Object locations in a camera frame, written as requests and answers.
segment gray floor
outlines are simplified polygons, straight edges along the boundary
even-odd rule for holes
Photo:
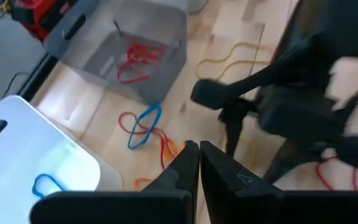
[[[42,44],[10,15],[0,19],[0,99],[13,75],[31,72],[44,53]],[[25,75],[17,77],[9,92],[16,93],[25,80]]]

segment white container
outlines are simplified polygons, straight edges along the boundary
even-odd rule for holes
[[[88,152],[46,120],[19,96],[0,101],[0,223],[29,223],[32,193],[40,174],[54,177],[65,190],[119,190],[122,178],[93,151]],[[58,190],[48,179],[38,190]]]

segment light wood floor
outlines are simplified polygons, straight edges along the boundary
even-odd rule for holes
[[[211,111],[190,101],[195,81],[195,67],[205,57],[219,58],[226,55],[238,41],[249,41],[268,45],[272,49],[278,44],[296,0],[209,0],[208,5],[197,16],[188,18],[188,61],[180,76],[163,102],[163,116],[158,127],[168,137],[181,143],[191,139],[195,142],[209,140],[222,144],[223,133],[217,120],[218,111]],[[202,66],[200,72],[215,77],[225,64],[238,59],[269,60],[272,52],[255,52],[252,48],[237,49],[224,64]],[[263,68],[256,65],[238,65],[224,76],[224,82],[244,78],[248,73]],[[345,100],[358,89],[358,60],[345,58],[334,68],[337,74],[330,94]],[[252,98],[255,91],[246,94]],[[140,114],[147,107],[128,100],[92,83],[85,82],[65,65],[59,64],[37,93],[32,104],[51,121],[72,133],[90,149],[98,153],[116,168],[124,180],[124,190],[134,190],[134,179],[156,177],[161,173],[158,161],[159,141],[151,137],[145,146],[136,151],[128,150],[129,135],[117,125],[118,116],[124,111]],[[125,120],[128,127],[133,121]],[[257,148],[253,171],[262,175],[269,166],[283,139],[263,133],[255,120],[246,118],[243,135],[253,140]],[[350,132],[358,133],[358,112],[352,120]],[[240,144],[235,158],[249,165],[247,146]],[[305,164],[288,173],[276,185],[281,189],[324,189],[314,174],[315,164]],[[338,161],[323,167],[323,174],[337,189],[350,189],[351,168]],[[202,190],[198,200],[198,223],[209,223]]]

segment blue rubber band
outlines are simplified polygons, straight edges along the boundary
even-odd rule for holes
[[[149,114],[151,114],[155,110],[157,111],[157,114],[155,115],[155,118],[154,118],[154,121],[153,121],[151,127],[149,128],[149,130],[147,130],[147,132],[145,134],[145,137],[139,143],[135,144],[134,146],[131,146],[131,141],[132,141],[132,137],[134,135],[136,126],[139,124],[141,119],[145,118],[146,116],[148,116]],[[147,110],[145,110],[137,118],[136,123],[135,123],[134,127],[132,128],[131,135],[129,136],[129,141],[128,141],[128,148],[129,149],[136,149],[137,147],[145,144],[147,142],[147,140],[149,140],[150,133],[153,131],[154,127],[157,125],[157,123],[158,123],[158,121],[159,121],[159,119],[161,117],[161,114],[162,114],[161,106],[159,104],[154,103],[154,104],[150,105],[150,107]]]
[[[35,178],[35,180],[34,180],[34,185],[32,186],[32,193],[33,193],[35,196],[37,196],[37,197],[39,197],[39,198],[41,198],[41,199],[45,198],[45,195],[42,194],[41,192],[39,192],[39,191],[37,190],[37,184],[38,184],[39,180],[40,180],[42,177],[49,178],[53,183],[55,183],[55,184],[60,188],[60,190],[65,191],[65,189],[64,189],[64,188],[57,182],[57,180],[56,180],[55,178],[53,178],[51,175],[48,175],[48,174],[40,174],[40,175],[38,175],[38,176]]]

